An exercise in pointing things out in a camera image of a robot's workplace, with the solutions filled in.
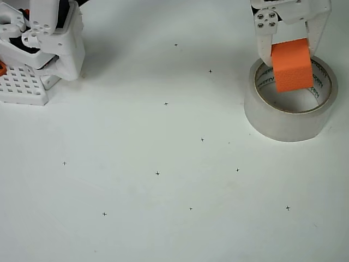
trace orange sponge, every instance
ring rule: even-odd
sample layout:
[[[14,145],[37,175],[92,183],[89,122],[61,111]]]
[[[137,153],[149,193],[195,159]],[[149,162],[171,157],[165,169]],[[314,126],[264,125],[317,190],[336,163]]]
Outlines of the orange sponge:
[[[272,61],[278,92],[293,91],[313,86],[307,39],[273,45]]]

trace hole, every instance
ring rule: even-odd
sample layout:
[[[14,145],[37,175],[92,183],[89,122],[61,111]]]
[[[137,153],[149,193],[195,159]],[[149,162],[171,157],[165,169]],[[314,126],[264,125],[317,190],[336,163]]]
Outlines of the hole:
[[[322,73],[314,74],[312,88],[282,93],[276,91],[273,76],[269,67],[260,66],[260,73],[255,77],[257,91],[266,103],[282,111],[298,114],[312,110],[325,103],[331,92],[330,82]]]

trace orange foam cube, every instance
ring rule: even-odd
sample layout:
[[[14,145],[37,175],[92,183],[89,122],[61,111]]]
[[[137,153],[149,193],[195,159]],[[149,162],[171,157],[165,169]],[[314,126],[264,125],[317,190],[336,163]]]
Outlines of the orange foam cube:
[[[278,92],[293,91],[313,86],[307,39],[273,45],[272,61]]]

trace tape roll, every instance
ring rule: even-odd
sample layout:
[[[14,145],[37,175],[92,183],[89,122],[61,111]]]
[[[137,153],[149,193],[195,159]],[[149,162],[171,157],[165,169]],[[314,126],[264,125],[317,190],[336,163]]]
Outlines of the tape roll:
[[[314,86],[302,90],[315,99],[316,104],[310,108],[292,107],[290,100],[278,101],[284,94],[276,93],[273,68],[266,66],[261,59],[252,66],[245,96],[245,114],[258,132],[283,142],[303,141],[320,133],[336,100],[338,82],[330,67],[318,57],[311,59],[311,65]],[[293,105],[298,101],[299,97],[293,100]]]

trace white plastic bracket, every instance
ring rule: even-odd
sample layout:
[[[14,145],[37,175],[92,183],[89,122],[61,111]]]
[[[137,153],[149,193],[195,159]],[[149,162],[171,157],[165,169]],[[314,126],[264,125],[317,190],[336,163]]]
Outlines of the white plastic bracket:
[[[0,38],[19,37],[26,29],[23,14],[4,2],[0,2]]]
[[[280,17],[287,25],[304,21],[308,33],[310,56],[314,56],[321,40],[323,30],[331,13],[331,0],[251,0],[251,5],[259,11],[255,14],[255,28],[258,44],[258,54],[265,64],[272,66],[271,51],[273,35],[277,26],[270,28],[265,21],[270,12]]]

